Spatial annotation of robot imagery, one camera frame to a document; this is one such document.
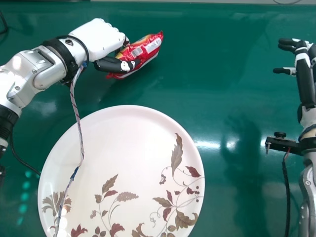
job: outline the red chip bag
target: red chip bag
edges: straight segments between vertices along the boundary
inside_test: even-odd
[[[117,78],[123,79],[132,73],[136,72],[144,65],[149,63],[155,57],[157,57],[160,46],[163,40],[162,31],[158,34],[149,34],[145,37],[141,38],[139,41],[128,45],[125,49],[119,52],[115,57],[122,61],[133,61],[140,60],[140,64],[138,64],[133,70],[126,74],[119,73],[109,73],[106,78]]]

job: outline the white plate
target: white plate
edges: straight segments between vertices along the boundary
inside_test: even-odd
[[[94,112],[81,126],[85,159],[69,189],[58,237],[187,237],[205,186],[188,133],[165,114],[132,105]],[[40,176],[39,216],[48,237],[79,160],[75,124],[55,144]]]

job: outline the robotic arm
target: robotic arm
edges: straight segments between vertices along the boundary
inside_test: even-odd
[[[305,169],[299,180],[303,195],[299,237],[316,237],[316,75],[313,75],[316,45],[299,39],[280,39],[278,46],[295,54],[295,68],[277,68],[274,73],[296,76],[301,101],[297,117],[304,129],[299,143],[286,140],[285,133],[276,132],[276,137],[267,138],[266,149],[267,152],[273,149],[304,157]]]
[[[13,126],[33,97],[61,81],[69,85],[86,61],[104,72],[128,73],[138,61],[107,56],[129,43],[124,33],[103,19],[92,21],[42,45],[14,55],[0,67],[0,158],[8,146]]]

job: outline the red wire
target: red wire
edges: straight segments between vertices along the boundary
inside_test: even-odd
[[[286,155],[285,155],[285,157],[284,157],[284,160],[287,160],[287,158],[288,158],[288,156],[289,156],[289,154],[290,154],[290,151],[291,151],[291,148],[289,148],[289,149],[287,150],[287,153],[286,153]]]

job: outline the green table surface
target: green table surface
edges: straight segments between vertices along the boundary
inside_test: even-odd
[[[81,116],[123,104],[159,110],[191,135],[202,157],[205,198],[193,237],[279,237],[285,226],[283,153],[265,155],[266,136],[297,139],[295,78],[272,68],[293,66],[277,48],[281,37],[316,40],[316,6],[190,3],[0,3],[10,27],[0,38],[0,65],[101,17],[131,41],[164,32],[157,59],[125,80],[106,80],[92,65],[80,78]],[[69,90],[60,84],[38,94],[15,126],[18,154],[37,169],[75,123]],[[37,205],[39,179],[7,152],[0,190],[0,237],[44,236]],[[297,236],[302,201],[299,156],[287,161],[291,236]]]

